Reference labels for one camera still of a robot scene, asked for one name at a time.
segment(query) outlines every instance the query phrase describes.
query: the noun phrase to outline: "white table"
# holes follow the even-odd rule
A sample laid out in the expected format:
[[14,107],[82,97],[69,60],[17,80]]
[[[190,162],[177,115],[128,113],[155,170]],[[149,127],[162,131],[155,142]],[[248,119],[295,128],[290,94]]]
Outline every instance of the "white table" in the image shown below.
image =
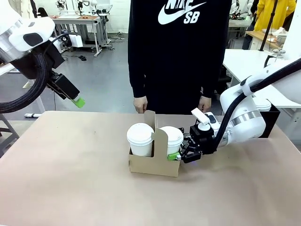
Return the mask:
[[[267,56],[267,52],[258,50],[227,49],[223,65],[233,75],[231,86],[239,84],[242,80],[263,69]],[[268,99],[276,108],[283,109],[291,116],[291,121],[285,129],[285,133],[290,136],[301,118],[301,105],[287,99],[272,85],[256,92],[254,95]]]

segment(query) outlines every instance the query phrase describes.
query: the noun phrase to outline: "hand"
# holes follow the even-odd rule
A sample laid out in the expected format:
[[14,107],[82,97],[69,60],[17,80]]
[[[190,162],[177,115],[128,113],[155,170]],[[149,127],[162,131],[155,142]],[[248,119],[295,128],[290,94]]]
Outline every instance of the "hand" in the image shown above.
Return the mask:
[[134,106],[139,114],[143,114],[146,111],[147,98],[146,97],[134,98]]
[[211,98],[201,97],[199,100],[198,108],[203,113],[206,113],[210,110],[211,107]]

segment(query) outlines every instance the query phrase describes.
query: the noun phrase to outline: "black hoodie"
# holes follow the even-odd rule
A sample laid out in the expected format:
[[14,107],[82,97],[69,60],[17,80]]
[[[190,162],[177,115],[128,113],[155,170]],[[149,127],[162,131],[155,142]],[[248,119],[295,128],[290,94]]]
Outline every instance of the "black hoodie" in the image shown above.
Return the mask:
[[134,97],[201,90],[211,97],[227,42],[231,0],[132,0],[128,64]]

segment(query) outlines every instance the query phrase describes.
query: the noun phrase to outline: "black pants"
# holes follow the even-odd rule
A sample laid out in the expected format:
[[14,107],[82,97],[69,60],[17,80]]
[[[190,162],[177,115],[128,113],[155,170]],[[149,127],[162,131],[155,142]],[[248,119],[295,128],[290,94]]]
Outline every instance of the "black pants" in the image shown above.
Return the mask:
[[[247,31],[254,31],[255,24],[251,23],[251,25],[248,27]],[[252,42],[253,37],[250,35],[246,35],[243,43],[243,49],[248,50],[250,48],[250,43]]]
[[172,90],[148,88],[146,90],[147,110],[157,114],[191,114],[198,107],[200,90]]

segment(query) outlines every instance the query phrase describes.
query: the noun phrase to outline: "yellow jacket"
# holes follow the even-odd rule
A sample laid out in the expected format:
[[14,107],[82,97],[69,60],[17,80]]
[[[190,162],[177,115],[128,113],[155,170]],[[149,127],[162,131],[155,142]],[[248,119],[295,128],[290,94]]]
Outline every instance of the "yellow jacket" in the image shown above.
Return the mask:
[[[273,11],[275,0],[259,0],[257,5],[257,22],[254,31],[266,29]],[[294,12],[296,8],[295,0],[278,0],[275,16],[271,28],[279,29],[283,25],[285,18]]]

